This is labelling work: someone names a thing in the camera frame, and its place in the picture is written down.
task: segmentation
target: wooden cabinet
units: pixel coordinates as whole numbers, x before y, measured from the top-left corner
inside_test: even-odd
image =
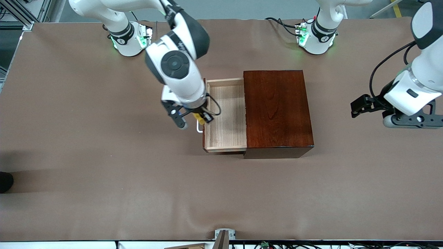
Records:
[[[301,70],[245,71],[243,78],[205,82],[222,109],[204,126],[205,151],[299,158],[314,147]],[[208,108],[217,109],[212,101]]]

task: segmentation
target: metal handle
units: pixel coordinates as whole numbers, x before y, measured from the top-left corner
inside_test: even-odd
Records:
[[[197,132],[198,132],[198,133],[203,133],[203,130],[200,130],[199,128],[200,128],[200,124],[199,124],[199,122],[197,121]]]

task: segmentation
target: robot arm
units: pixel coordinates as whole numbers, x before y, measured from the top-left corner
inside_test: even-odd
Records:
[[[442,12],[440,0],[430,0],[417,11],[411,29],[421,54],[400,71],[379,96],[371,98],[365,94],[354,101],[351,104],[353,117],[386,110],[383,124],[389,128],[443,126],[443,116],[435,114],[435,99],[443,93]],[[430,113],[423,112],[426,105],[430,106]]]
[[[209,35],[173,0],[162,0],[171,31],[146,49],[146,65],[164,84],[162,105],[180,129],[186,129],[184,116],[193,113],[200,122],[209,123],[213,113],[206,109],[208,94],[194,62],[209,49]]]
[[[298,44],[311,54],[323,54],[332,46],[338,26],[344,18],[343,5],[362,6],[372,0],[317,0],[320,10],[316,19],[301,23]]]
[[[79,15],[101,21],[123,56],[135,56],[149,45],[152,29],[130,22],[124,12],[154,8],[164,13],[159,0],[69,0]]]
[[[209,49],[209,35],[173,0],[69,0],[81,16],[103,22],[115,48],[124,56],[134,56],[146,49],[145,61],[165,86],[162,105],[175,124],[185,129],[184,116],[193,113],[199,122],[211,122],[215,115],[206,109],[206,87],[194,60]],[[154,8],[165,15],[171,31],[149,45],[145,26],[129,22],[124,12]]]

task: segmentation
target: cable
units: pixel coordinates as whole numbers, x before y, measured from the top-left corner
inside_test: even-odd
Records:
[[[289,249],[296,249],[297,247],[303,247],[304,249],[311,249],[311,248],[304,246],[304,245],[295,245],[295,247],[293,245],[285,245],[285,246]]]
[[[399,246],[399,245],[404,244],[404,243],[407,243],[408,245],[414,245],[414,246],[416,246],[416,247],[420,247],[421,249],[426,249],[426,247],[424,247],[424,246],[422,246],[422,245],[419,245],[419,244],[416,244],[416,243],[412,243],[412,242],[408,242],[408,241],[400,242],[400,243],[398,243],[398,244],[395,244],[395,245],[392,245],[392,246],[388,246],[388,247],[384,247],[384,248],[385,248],[385,249],[391,249],[391,248],[394,247],[394,246]]]
[[[272,249],[277,249],[271,242],[268,242],[269,247]]]
[[[3,19],[4,15],[6,15],[6,9],[4,9],[2,6],[0,6],[0,20]]]
[[[316,246],[316,245],[314,245],[312,243],[309,243],[309,242],[305,242],[305,241],[298,241],[298,242],[301,243],[301,244],[310,246],[310,247],[314,247],[315,249],[322,249],[321,247],[318,247],[318,246]]]
[[[277,19],[275,19],[275,18],[273,18],[273,17],[268,17],[268,18],[265,18],[265,20],[273,20],[273,21],[276,21],[278,24],[282,25],[282,26],[284,27],[284,29],[285,29],[289,34],[291,34],[291,35],[293,35],[293,36],[301,37],[301,35],[296,34],[296,33],[292,33],[291,31],[289,31],[287,27],[291,27],[291,28],[295,28],[295,27],[283,23],[283,21],[282,21],[280,18],[277,20]]]
[[[320,14],[320,7],[319,7],[319,11],[317,12],[317,14],[315,15],[315,18],[317,18],[318,16],[319,16],[319,14]],[[311,23],[314,23],[315,22],[315,19],[314,20],[312,20],[312,22],[308,22],[308,21],[306,21],[304,18],[302,19],[303,20],[303,22],[305,22],[305,23],[307,23],[307,24],[311,24]]]
[[[369,79],[369,91],[371,92],[372,98],[373,98],[378,104],[380,104],[381,106],[385,107],[385,108],[386,108],[387,110],[389,110],[389,111],[392,111],[392,112],[393,112],[394,109],[388,107],[388,106],[385,105],[385,104],[383,104],[383,103],[382,103],[382,102],[381,102],[381,101],[375,96],[375,94],[374,94],[374,90],[372,89],[372,80],[374,79],[375,72],[377,71],[377,69],[378,69],[381,65],[383,65],[383,63],[385,63],[385,62],[386,62],[387,60],[389,60],[391,57],[393,57],[394,55],[396,55],[397,53],[399,53],[400,51],[402,51],[403,49],[409,47],[410,45],[412,45],[412,44],[414,44],[414,43],[415,43],[415,41],[410,42],[410,43],[404,45],[403,47],[397,49],[397,50],[394,51],[392,54],[388,55],[384,60],[382,60],[382,61],[381,61],[381,62],[380,62],[375,68],[374,68],[374,71],[372,71],[372,74],[371,74],[371,78]]]
[[[377,247],[377,246],[370,246],[370,245],[365,245],[362,243],[355,243],[354,245],[358,245],[360,247],[355,247],[354,249],[382,249],[383,247]]]
[[[107,28],[104,24],[102,24],[101,27],[102,27],[104,30],[109,31],[108,28]],[[109,33],[109,34],[106,36],[106,38],[111,39],[111,33]]]
[[[415,46],[415,45],[417,45],[417,42],[414,41],[414,44],[410,45],[410,46],[406,49],[406,51],[404,52],[404,55],[403,55],[403,62],[405,63],[405,65],[409,64],[409,63],[408,63],[408,53],[409,53],[409,50],[411,50],[411,48],[412,48],[413,46]]]
[[[209,93],[206,93],[206,96],[208,96],[210,99],[212,99],[212,101],[214,101],[214,103],[217,105],[217,107],[218,107],[218,113],[214,113],[214,112],[211,112],[210,110],[208,110],[206,107],[202,107],[202,109],[205,111],[205,112],[207,112],[207,113],[209,113],[209,114],[211,114],[211,115],[214,115],[214,116],[218,116],[218,115],[220,115],[221,113],[222,113],[222,110],[221,110],[221,108],[220,108],[220,105],[218,104],[218,102],[209,94]]]
[[[136,15],[134,14],[134,12],[131,11],[131,13],[132,13],[132,15],[134,16],[134,18],[136,19],[136,21],[138,21],[138,18],[136,17]]]

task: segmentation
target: yellow label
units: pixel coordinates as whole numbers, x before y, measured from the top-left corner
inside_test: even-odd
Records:
[[[193,113],[192,115],[194,115],[195,119],[198,121],[198,123],[200,125],[204,125],[205,124],[205,120],[202,117],[200,117],[200,114]]]

